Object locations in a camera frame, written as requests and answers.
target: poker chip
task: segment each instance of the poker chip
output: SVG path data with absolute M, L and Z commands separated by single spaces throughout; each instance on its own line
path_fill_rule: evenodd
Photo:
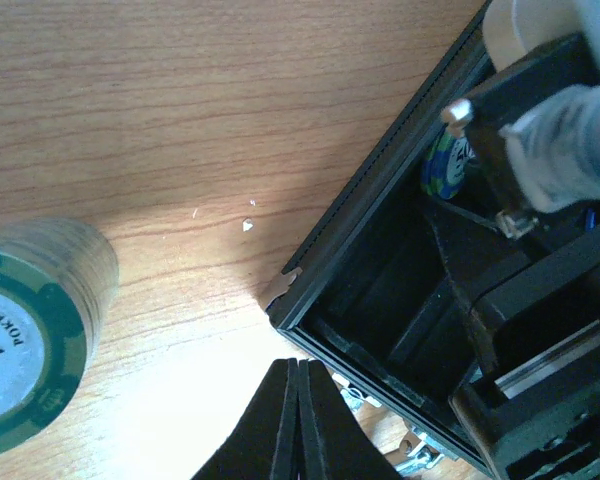
M 430 196 L 449 200 L 464 183 L 464 167 L 475 159 L 466 138 L 455 138 L 446 131 L 433 142 L 422 165 L 420 185 Z
M 68 405 L 117 282 L 115 253 L 93 227 L 40 219 L 0 232 L 0 453 Z

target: black case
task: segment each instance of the black case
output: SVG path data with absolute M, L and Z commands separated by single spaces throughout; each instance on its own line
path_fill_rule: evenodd
M 412 208 L 443 107 L 492 72 L 476 15 L 311 231 L 268 313 L 285 337 L 488 472 L 449 406 L 475 372 L 431 228 Z

